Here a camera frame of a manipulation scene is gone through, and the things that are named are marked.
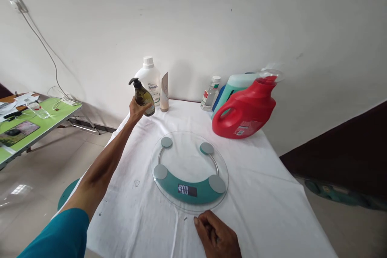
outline bottle label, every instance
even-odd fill
[[[234,132],[234,134],[236,136],[250,136],[262,126],[262,123],[263,122],[258,121],[242,121],[242,123],[238,126],[237,130]]]
[[[154,105],[152,105],[152,107],[150,107],[149,109],[145,110],[145,113],[151,114],[153,111],[154,111]]]
[[[155,104],[160,102],[160,92],[156,83],[148,83],[148,92],[151,94]]]
[[[208,92],[207,92],[207,91],[204,91],[203,98],[202,98],[202,102],[200,103],[200,107],[201,107],[202,109],[203,109],[204,104],[205,104],[206,101],[207,101],[207,97],[208,97]]]

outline dark olive glass bottle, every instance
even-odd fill
[[[144,106],[150,102],[152,102],[152,107],[145,111],[145,116],[149,117],[154,114],[154,102],[152,95],[142,86],[141,82],[138,78],[132,78],[129,82],[131,85],[133,83],[134,90],[136,91],[136,102],[140,106]]]

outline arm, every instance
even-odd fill
[[[89,167],[77,190],[70,197],[69,201],[64,205],[60,212],[70,208],[80,208],[89,216],[89,221],[92,220],[101,200],[105,196],[106,190],[113,176],[114,171],[121,159],[126,142],[132,133],[134,126],[141,119],[145,110],[150,108],[152,103],[140,106],[136,103],[133,97],[129,109],[130,117],[123,129],[118,135],[104,148],[98,155],[93,164]]]

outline teal detergent bottle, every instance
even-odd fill
[[[213,109],[214,112],[211,119],[214,118],[216,112],[227,102],[233,93],[243,91],[253,84],[258,77],[258,73],[246,73],[242,75],[232,75],[229,77],[227,84],[223,90],[222,95],[219,98],[218,104]]]

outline beige tube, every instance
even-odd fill
[[[168,99],[168,72],[161,79],[160,110],[166,112],[169,109]]]

